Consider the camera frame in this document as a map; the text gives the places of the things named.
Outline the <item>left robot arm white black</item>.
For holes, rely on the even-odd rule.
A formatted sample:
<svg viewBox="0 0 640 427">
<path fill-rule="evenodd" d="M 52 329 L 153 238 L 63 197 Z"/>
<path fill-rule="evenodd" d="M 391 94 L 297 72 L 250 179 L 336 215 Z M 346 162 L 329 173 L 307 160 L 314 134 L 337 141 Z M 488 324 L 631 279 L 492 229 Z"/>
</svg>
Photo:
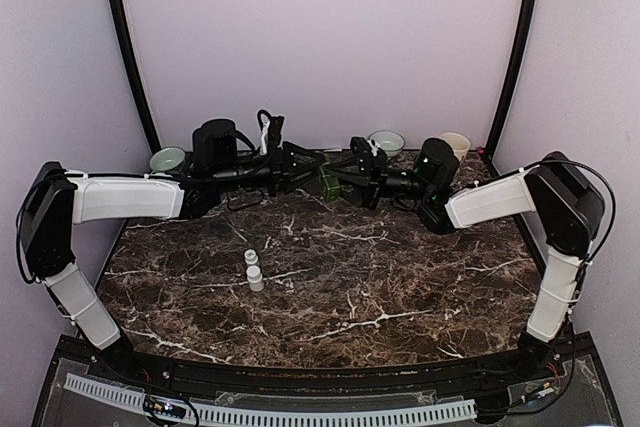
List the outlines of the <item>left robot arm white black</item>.
<svg viewBox="0 0 640 427">
<path fill-rule="evenodd" d="M 78 267 L 73 227 L 107 219 L 197 219 L 226 193 L 290 193 L 318 173 L 323 155 L 283 140 L 283 117 L 261 110 L 258 123 L 260 142 L 253 144 L 234 121 L 209 120 L 194 130 L 191 151 L 176 162 L 168 149 L 156 152 L 159 164 L 149 174 L 71 171 L 50 161 L 26 194 L 15 221 L 22 280 L 45 286 L 89 343 L 104 351 L 101 364 L 120 383 L 134 382 L 141 362 L 125 348 L 123 330 Z"/>
</svg>

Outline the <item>green weekly pill organizer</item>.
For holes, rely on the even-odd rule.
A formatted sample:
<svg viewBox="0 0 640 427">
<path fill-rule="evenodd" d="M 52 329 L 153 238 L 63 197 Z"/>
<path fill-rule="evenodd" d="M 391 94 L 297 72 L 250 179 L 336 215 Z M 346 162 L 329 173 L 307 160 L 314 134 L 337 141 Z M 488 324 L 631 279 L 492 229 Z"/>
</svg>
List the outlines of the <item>green weekly pill organizer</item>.
<svg viewBox="0 0 640 427">
<path fill-rule="evenodd" d="M 322 187 L 322 195 L 325 202 L 330 203 L 338 200 L 341 194 L 341 185 L 337 177 L 328 171 L 330 157 L 324 153 L 324 161 L 319 167 L 319 182 Z"/>
</svg>

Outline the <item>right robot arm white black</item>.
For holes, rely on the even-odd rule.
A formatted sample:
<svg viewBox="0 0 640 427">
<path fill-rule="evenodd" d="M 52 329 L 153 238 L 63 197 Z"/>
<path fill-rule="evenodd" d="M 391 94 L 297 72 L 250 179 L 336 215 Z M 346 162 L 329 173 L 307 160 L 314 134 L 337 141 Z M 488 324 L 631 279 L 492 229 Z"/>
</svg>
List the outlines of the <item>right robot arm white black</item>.
<svg viewBox="0 0 640 427">
<path fill-rule="evenodd" d="M 439 138 L 426 139 L 410 169 L 394 169 L 374 141 L 351 140 L 350 157 L 327 166 L 352 189 L 352 203 L 375 209 L 382 198 L 406 198 L 428 231 L 446 235 L 522 213 L 538 215 L 546 235 L 547 260 L 540 291 L 524 331 L 550 343 L 559 333 L 588 266 L 605 213 L 603 195 L 587 178 L 588 166 L 552 152 L 542 160 L 455 190 L 460 162 Z"/>
</svg>

